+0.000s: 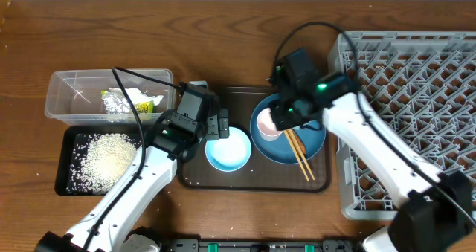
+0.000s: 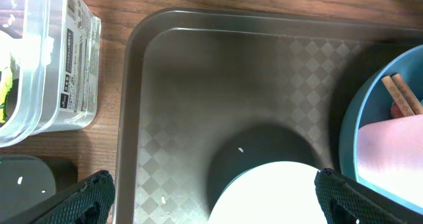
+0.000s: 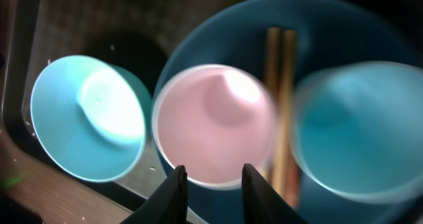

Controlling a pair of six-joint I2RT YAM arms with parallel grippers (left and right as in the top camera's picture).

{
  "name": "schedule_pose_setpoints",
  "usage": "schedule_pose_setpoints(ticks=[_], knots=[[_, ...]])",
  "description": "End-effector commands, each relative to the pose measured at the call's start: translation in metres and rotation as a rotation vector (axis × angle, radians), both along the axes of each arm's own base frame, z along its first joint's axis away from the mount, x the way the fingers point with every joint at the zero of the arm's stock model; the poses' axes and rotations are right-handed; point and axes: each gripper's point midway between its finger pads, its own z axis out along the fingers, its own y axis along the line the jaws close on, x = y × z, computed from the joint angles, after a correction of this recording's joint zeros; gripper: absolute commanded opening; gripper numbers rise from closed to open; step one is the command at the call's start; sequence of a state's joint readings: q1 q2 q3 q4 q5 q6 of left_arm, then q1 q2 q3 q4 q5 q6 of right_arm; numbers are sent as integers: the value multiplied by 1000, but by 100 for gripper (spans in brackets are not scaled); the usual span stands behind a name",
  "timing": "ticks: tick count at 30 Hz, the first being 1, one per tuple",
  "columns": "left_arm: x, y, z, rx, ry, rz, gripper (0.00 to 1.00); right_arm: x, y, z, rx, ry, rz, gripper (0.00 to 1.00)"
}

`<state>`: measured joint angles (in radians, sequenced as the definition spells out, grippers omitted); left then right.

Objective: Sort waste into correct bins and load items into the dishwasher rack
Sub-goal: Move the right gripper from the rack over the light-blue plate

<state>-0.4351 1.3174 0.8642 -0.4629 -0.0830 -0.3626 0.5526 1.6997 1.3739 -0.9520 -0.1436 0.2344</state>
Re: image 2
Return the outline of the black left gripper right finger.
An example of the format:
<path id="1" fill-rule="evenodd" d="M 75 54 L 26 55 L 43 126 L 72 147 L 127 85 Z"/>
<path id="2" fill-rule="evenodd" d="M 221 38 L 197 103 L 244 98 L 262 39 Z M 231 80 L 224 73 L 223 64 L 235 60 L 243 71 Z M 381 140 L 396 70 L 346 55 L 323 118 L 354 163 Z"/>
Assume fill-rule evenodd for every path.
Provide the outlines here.
<path id="1" fill-rule="evenodd" d="M 318 170 L 314 180 L 319 205 L 332 224 L 422 224 L 415 212 L 331 168 Z"/>

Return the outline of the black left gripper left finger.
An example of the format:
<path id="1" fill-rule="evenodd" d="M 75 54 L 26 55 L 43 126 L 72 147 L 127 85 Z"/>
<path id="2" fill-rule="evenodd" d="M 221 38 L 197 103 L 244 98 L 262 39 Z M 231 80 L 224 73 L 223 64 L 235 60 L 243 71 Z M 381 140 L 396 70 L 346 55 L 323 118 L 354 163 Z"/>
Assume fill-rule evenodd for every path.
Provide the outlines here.
<path id="1" fill-rule="evenodd" d="M 112 175 L 100 170 L 1 224 L 105 224 L 115 193 Z"/>

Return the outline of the light blue rice bowl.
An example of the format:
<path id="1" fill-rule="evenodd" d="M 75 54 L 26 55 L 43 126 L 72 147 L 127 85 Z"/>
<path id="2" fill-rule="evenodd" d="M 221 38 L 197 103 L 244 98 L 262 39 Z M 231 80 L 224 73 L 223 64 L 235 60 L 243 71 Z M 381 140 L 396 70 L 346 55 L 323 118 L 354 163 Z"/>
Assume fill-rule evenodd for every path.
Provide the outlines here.
<path id="1" fill-rule="evenodd" d="M 317 173 L 315 167 L 289 161 L 252 168 L 226 187 L 214 205 L 208 222 L 326 223 L 315 191 Z"/>

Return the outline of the pink cup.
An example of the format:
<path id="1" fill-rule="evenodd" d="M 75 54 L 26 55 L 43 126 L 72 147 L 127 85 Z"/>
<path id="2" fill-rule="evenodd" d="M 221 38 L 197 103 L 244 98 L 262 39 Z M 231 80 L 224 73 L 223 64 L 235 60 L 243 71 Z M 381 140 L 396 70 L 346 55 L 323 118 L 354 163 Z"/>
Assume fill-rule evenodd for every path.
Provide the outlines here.
<path id="1" fill-rule="evenodd" d="M 422 213 L 422 116 L 361 127 L 356 173 L 360 184 Z"/>

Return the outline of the yellow snack wrapper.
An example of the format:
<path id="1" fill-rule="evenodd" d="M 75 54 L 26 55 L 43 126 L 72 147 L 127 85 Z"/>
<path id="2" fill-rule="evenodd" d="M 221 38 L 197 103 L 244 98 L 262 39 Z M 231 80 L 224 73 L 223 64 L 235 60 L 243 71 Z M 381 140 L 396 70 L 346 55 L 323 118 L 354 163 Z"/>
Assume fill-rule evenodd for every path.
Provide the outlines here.
<path id="1" fill-rule="evenodd" d="M 15 60 L 11 54 L 12 38 L 1 31 L 1 123 L 7 118 L 7 96 L 13 87 L 13 64 Z"/>

